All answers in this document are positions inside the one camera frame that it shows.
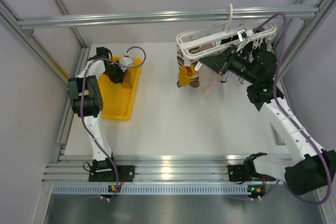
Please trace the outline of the mustard yellow sock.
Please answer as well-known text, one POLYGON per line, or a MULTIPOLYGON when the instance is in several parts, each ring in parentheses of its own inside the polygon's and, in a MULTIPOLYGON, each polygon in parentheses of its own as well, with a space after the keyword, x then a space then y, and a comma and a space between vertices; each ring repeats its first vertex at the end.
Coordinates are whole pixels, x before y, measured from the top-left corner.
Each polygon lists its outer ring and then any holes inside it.
POLYGON ((182 65, 178 73, 179 86, 188 86, 198 77, 198 72, 194 65, 182 65))
POLYGON ((123 81, 122 81, 122 87, 126 88, 126 89, 132 89, 132 87, 133 87, 133 81, 132 81, 132 73, 130 71, 128 71, 124 75, 123 81))

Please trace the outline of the pink sheer sock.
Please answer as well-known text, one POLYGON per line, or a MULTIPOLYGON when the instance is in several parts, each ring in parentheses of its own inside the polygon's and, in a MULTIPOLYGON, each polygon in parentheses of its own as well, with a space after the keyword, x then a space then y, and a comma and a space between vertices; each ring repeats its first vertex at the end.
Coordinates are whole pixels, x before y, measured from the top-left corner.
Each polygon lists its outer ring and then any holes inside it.
POLYGON ((211 68, 202 64, 198 70, 198 84, 204 95, 211 93, 213 88, 219 83, 220 76, 211 68))

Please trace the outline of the white plastic clip hanger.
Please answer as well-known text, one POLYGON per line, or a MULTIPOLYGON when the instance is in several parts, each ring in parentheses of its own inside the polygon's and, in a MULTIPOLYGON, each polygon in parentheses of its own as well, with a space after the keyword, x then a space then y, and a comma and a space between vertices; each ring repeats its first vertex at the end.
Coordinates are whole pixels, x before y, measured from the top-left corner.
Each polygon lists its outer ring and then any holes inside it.
MULTIPOLYGON (((229 44, 220 45, 222 39, 237 35, 239 30, 244 28, 252 29, 254 34, 250 36, 250 42, 265 37, 274 37, 277 26, 272 21, 266 19, 257 19, 252 22, 245 22, 233 26, 233 5, 229 4, 228 19, 212 23, 210 25, 182 32, 176 37, 176 47, 181 49, 184 55, 184 65, 191 65, 191 60, 200 60, 203 57, 219 53, 229 46, 229 44), (196 54, 189 53, 189 50, 200 47, 200 52, 196 54)), ((239 39, 233 42, 239 45, 239 39)))

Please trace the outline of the brown white striped sock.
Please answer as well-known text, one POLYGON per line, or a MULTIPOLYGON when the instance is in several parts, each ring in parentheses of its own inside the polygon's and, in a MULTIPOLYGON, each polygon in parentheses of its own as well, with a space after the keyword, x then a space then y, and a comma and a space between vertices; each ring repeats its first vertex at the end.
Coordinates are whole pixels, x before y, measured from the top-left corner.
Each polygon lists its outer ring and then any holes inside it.
MULTIPOLYGON (((196 54, 200 52, 200 47, 195 47, 189 50, 189 53, 191 54, 196 54)), ((177 58, 177 64, 178 64, 178 69, 180 70, 182 66, 184 65, 184 55, 181 52, 181 49, 177 47, 177 52, 176 52, 176 58, 177 58)), ((191 64, 195 67, 198 63, 198 59, 196 60, 191 60, 191 64)))

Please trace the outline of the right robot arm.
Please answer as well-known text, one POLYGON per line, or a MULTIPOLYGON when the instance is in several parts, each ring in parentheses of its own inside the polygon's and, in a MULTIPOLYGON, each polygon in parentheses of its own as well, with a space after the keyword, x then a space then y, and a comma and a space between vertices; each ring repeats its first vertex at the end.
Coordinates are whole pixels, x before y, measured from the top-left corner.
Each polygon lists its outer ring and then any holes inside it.
POLYGON ((335 151, 327 151, 318 144, 291 111, 276 85, 277 57, 271 51, 259 51, 249 61, 235 48, 228 48, 201 58, 200 62, 217 74, 231 72, 249 83, 246 91, 250 103, 273 126, 291 155, 291 161, 287 163, 266 153, 249 155, 244 160, 249 179, 270 176, 284 182, 297 196, 332 185, 335 151))

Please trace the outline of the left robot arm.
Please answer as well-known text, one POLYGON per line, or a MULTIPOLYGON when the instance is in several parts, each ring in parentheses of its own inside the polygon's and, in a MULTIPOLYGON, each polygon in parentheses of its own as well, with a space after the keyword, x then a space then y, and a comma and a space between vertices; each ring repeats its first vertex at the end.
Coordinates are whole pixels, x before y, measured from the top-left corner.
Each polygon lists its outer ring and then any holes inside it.
POLYGON ((106 180, 116 179, 119 169, 102 125, 103 98, 98 79, 105 75, 111 82, 120 83, 133 63, 128 55, 114 59, 108 48, 98 47, 96 55, 87 60, 84 69, 68 80, 72 111, 80 117, 93 151, 90 173, 101 174, 106 180))

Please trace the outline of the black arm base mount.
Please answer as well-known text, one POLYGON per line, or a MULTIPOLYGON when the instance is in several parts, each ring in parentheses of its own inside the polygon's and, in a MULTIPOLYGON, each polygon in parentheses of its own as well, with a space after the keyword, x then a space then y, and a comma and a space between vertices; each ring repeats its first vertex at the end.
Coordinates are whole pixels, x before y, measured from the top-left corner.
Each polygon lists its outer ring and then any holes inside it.
POLYGON ((244 165, 228 165, 229 181, 237 184, 251 181, 244 165))

